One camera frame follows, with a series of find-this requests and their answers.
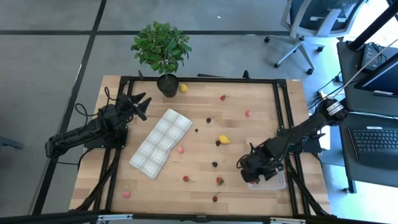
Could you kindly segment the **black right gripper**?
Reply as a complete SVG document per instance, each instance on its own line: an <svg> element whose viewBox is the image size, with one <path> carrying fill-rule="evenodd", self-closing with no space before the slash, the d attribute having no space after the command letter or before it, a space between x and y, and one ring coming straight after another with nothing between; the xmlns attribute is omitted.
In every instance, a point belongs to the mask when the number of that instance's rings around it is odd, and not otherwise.
<svg viewBox="0 0 398 224"><path fill-rule="evenodd" d="M250 184L258 184L260 176L265 181L283 171L284 165L280 159L275 159L264 143L254 147L251 152L238 159L236 168L240 170L243 180Z"/></svg>

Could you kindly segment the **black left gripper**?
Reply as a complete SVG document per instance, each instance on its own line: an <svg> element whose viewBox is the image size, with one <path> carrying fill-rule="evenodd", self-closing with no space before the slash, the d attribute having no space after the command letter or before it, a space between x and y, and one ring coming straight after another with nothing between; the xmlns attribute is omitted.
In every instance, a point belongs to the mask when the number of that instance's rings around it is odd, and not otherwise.
<svg viewBox="0 0 398 224"><path fill-rule="evenodd" d="M141 120L145 121L146 110L152 98L149 97L142 103L140 102L145 97L146 92L137 95L122 94L118 98L117 114L120 121L131 121L134 115L138 115Z"/></svg>

